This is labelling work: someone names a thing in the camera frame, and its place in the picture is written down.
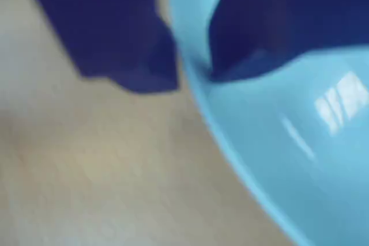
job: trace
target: blue bowl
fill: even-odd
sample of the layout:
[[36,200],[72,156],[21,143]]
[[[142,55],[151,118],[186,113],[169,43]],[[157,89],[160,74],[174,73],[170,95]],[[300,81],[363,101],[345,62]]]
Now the blue bowl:
[[369,245],[369,49],[306,53],[263,77],[208,80],[218,0],[170,0],[199,108],[241,181],[299,245]]

